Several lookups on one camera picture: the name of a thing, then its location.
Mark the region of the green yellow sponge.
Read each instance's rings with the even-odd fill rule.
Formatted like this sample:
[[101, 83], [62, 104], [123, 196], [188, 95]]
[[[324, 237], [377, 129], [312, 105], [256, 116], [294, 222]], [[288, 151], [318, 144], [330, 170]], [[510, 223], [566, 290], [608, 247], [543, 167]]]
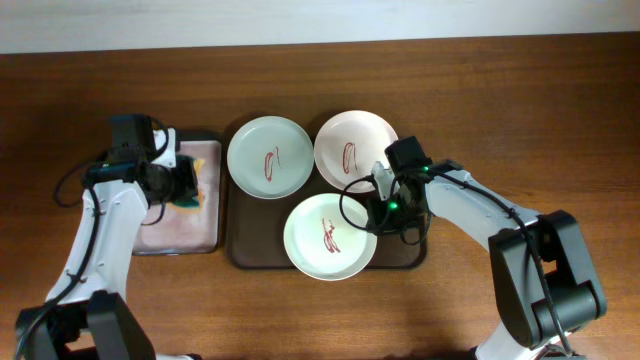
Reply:
[[177, 164], [170, 170], [171, 192], [168, 202], [181, 208], [195, 209], [201, 205], [199, 199], [198, 179], [195, 169], [195, 159], [178, 155]]

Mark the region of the pink plate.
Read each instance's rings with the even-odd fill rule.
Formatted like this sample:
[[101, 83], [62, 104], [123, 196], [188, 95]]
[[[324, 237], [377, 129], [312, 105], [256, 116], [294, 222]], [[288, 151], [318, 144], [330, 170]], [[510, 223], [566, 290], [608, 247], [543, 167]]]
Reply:
[[398, 139], [379, 115], [350, 110], [331, 117], [314, 142], [314, 160], [321, 176], [342, 190], [371, 173], [376, 162], [389, 168], [384, 150]]

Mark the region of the white front plate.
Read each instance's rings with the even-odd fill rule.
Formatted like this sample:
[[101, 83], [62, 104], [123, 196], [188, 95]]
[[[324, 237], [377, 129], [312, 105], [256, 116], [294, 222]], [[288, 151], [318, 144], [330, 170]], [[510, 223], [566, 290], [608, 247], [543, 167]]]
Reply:
[[294, 266], [314, 279], [340, 281], [362, 271], [372, 260], [377, 237], [362, 228], [366, 209], [335, 193], [311, 196], [288, 216], [283, 244]]

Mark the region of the light green plate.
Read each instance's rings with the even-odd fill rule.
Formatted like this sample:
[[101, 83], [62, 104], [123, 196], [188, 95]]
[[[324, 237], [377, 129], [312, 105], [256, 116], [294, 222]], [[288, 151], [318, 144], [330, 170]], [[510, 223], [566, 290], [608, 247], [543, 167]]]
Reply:
[[246, 194], [279, 199], [299, 190], [314, 168], [307, 132], [280, 116], [253, 119], [236, 131], [227, 150], [231, 178]]

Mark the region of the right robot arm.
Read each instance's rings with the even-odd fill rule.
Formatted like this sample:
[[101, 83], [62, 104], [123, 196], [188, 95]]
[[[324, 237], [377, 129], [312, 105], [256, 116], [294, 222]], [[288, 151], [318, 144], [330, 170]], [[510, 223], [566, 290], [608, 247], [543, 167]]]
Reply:
[[434, 163], [418, 140], [393, 142], [367, 175], [379, 193], [367, 204], [368, 231], [424, 238], [433, 217], [487, 250], [501, 319], [474, 359], [576, 359], [568, 337], [607, 311], [607, 300], [577, 220], [521, 207], [451, 160]]

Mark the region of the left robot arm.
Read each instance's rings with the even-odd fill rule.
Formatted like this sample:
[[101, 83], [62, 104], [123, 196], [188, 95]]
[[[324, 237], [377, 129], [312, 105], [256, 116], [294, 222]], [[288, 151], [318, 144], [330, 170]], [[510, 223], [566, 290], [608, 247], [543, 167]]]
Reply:
[[148, 210], [197, 194], [175, 129], [145, 114], [114, 116], [112, 145], [81, 165], [80, 224], [45, 302], [22, 310], [18, 359], [158, 359], [126, 303], [134, 244]]

